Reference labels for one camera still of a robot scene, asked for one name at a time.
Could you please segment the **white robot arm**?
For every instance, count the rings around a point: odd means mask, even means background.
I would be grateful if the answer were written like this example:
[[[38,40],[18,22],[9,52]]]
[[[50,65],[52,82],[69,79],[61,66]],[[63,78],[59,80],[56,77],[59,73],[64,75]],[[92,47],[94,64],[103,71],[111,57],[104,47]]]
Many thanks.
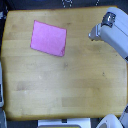
[[[107,11],[102,22],[92,28],[89,38],[108,43],[128,63],[128,30],[125,27],[125,22],[121,22],[119,17],[119,13]],[[120,118],[108,114],[96,128],[128,128],[128,104]]]

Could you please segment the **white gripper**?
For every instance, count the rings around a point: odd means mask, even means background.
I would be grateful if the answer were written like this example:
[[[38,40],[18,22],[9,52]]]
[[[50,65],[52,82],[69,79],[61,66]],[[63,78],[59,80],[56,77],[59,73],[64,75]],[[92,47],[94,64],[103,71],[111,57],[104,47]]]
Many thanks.
[[[92,28],[91,32],[88,34],[88,37],[91,40],[95,40],[95,41],[100,40],[101,39],[101,37],[100,37],[100,29],[101,29],[101,25],[97,24],[96,26],[94,26]]]

